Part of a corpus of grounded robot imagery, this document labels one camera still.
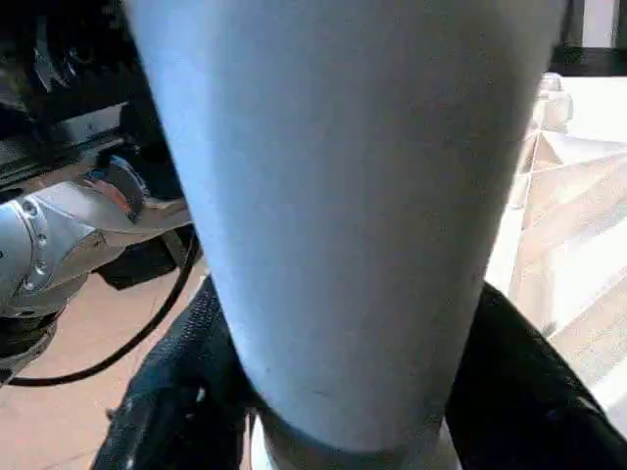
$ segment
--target black wire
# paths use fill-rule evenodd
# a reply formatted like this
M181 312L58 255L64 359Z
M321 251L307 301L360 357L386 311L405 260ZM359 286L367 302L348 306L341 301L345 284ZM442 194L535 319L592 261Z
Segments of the black wire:
M169 311L172 309L174 304L176 304L176 301L180 297L180 293L182 292L185 284L187 283L187 280L189 279L189 275L191 274L192 268L194 267L199 248L200 244L198 242L198 238L195 235L192 235L192 238L189 242L189 250L187 252L187 258L185 259L185 264L181 266L178 277L176 278L176 282L174 282L174 285L172 286L172 289L169 292L169 295L166 298L164 304L161 306L161 308L159 308L157 313L155 313L155 316L153 316L151 320L146 323L146 326L139 330L139 332L137 332L135 336L128 340L126 344L124 344L109 357L92 365L91 367L87 367L86 369L79 370L71 374L46 378L15 377L11 382L9 382L8 385L13 385L15 387L54 387L57 385L71 384L73 382L78 382L79 380L93 377L94 375L99 374L100 372L114 365L125 355L130 353L137 345L144 341L148 337L148 335L155 331L155 329L168 316Z

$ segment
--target white tube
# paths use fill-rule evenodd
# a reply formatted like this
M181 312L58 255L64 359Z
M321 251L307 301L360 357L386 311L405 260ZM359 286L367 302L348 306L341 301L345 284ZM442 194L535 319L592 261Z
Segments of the white tube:
M432 452L561 6L129 2L236 348L307 439Z

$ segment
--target black mechanical part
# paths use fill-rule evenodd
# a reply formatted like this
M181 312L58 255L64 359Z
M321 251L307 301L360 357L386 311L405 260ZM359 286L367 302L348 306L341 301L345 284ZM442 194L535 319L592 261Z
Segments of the black mechanical part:
M0 32L0 201L75 179L112 148L168 153L119 2L9 10Z
M627 469L627 444L600 405L487 284L446 417L464 470Z
M176 237L182 250L186 252L195 235L191 226L171 230L161 237L127 247L119 258L95 272L119 291L168 274L181 267L179 253L169 248L165 241L165 237L169 236Z
M29 318L24 312L17 318L0 317L0 358L26 353L51 333L60 314Z
M85 183L110 195L134 223L158 223L185 208L168 149L161 144L125 145L101 155Z
M15 377L11 380L11 382L9 382L9 384L16 387L55 387L58 385L71 384L93 377L120 361L123 357L135 349L137 345L148 338L148 336L166 319L169 311L172 309L174 304L176 304L176 301L178 301L178 298L180 297L180 294L189 279L189 275L191 274L192 268L194 267L198 256L199 249L200 243L194 236L190 241L185 264L181 267L180 273L178 274L178 277L176 278L176 281L174 282L174 285L172 286L172 289L161 308L159 308L153 318L151 318L151 320L141 330L139 330L128 342L122 345L113 354L90 367L70 374L46 378Z

